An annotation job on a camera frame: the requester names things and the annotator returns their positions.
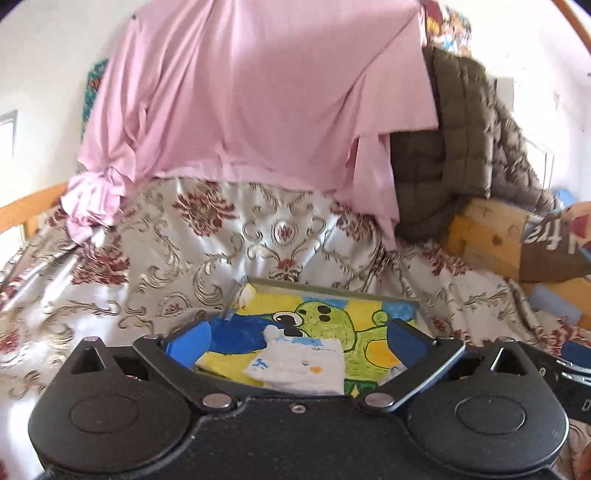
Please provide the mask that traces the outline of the white baby sock blue print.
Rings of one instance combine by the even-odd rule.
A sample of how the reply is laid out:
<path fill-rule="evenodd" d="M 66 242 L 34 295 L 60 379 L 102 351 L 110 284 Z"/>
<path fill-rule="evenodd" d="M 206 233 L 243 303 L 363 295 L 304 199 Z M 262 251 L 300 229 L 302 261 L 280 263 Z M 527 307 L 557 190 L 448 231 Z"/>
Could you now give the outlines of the white baby sock blue print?
<path fill-rule="evenodd" d="M 344 395 L 346 362 L 334 338 L 290 337 L 274 326 L 263 331 L 266 347 L 243 370 L 266 388 L 303 395 Z"/>

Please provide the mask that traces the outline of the grey tray with cartoon drawing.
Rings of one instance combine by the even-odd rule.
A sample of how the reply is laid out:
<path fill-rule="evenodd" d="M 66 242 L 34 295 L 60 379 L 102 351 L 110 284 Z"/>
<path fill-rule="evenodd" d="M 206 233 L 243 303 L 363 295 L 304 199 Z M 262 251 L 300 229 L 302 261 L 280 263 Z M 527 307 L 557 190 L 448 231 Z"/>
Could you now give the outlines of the grey tray with cartoon drawing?
<path fill-rule="evenodd" d="M 290 337 L 338 339 L 346 362 L 345 394 L 356 396 L 405 370 L 388 347 L 387 324 L 398 318 L 416 326 L 418 314 L 412 300 L 243 278 L 230 288 L 221 313 L 194 323 L 211 325 L 211 346 L 193 367 L 264 387 L 243 370 L 266 347 L 264 329 L 274 326 Z"/>

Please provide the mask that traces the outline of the floral satin bedspread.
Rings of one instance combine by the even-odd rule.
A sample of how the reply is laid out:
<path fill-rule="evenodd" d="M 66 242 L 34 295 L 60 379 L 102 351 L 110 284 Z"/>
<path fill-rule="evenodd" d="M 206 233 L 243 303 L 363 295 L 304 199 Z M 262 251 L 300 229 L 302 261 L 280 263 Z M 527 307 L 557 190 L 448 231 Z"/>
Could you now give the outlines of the floral satin bedspread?
<path fill-rule="evenodd" d="M 32 479 L 30 413 L 75 345 L 125 345 L 221 309 L 259 277 L 402 297 L 419 326 L 480 345 L 501 336 L 558 354 L 587 329 L 534 311 L 513 280 L 470 268 L 438 244 L 386 252 L 374 221 L 318 193 L 257 184 L 155 180 L 117 225 L 73 243 L 62 210 L 1 258 L 1 475 Z"/>

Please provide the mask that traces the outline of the brown printed cushion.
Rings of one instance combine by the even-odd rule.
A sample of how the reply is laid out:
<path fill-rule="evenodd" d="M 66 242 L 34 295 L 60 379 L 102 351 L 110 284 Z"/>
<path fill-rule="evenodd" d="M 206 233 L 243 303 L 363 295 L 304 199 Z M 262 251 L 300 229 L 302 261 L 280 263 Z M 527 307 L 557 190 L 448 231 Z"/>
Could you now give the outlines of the brown printed cushion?
<path fill-rule="evenodd" d="M 590 275 L 590 202 L 546 215 L 521 242 L 519 279 L 556 283 Z"/>

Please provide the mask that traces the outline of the olive quilted down jacket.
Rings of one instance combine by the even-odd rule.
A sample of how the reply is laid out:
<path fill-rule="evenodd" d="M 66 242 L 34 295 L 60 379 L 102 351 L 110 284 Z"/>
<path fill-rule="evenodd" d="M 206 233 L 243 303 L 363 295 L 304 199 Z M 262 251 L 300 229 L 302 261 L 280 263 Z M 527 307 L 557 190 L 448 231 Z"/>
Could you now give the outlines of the olive quilted down jacket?
<path fill-rule="evenodd" d="M 538 215 L 554 210 L 557 199 L 542 187 L 526 139 L 485 67 L 434 46 L 423 54 L 439 126 L 390 137 L 397 236 L 408 242 L 443 237 L 472 197 L 500 199 Z"/>

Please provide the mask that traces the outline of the pink draped sheet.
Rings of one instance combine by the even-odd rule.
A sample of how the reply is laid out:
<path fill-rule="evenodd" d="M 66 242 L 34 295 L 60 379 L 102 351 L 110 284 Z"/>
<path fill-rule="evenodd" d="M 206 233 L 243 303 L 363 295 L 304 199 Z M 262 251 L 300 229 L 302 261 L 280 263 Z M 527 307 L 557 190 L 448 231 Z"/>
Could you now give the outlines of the pink draped sheet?
<path fill-rule="evenodd" d="M 317 190 L 394 248 L 394 132 L 438 115 L 417 1 L 153 1 L 109 60 L 61 204 L 75 242 L 143 181 Z"/>

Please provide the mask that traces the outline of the window frame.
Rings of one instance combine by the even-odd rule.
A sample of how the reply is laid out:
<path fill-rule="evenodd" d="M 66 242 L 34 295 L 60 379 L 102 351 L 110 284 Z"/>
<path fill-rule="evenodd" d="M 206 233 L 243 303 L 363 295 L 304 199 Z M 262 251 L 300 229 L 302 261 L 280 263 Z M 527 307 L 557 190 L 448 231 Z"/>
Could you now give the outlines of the window frame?
<path fill-rule="evenodd" d="M 8 161 L 14 151 L 18 111 L 12 110 L 0 116 L 0 158 Z"/>

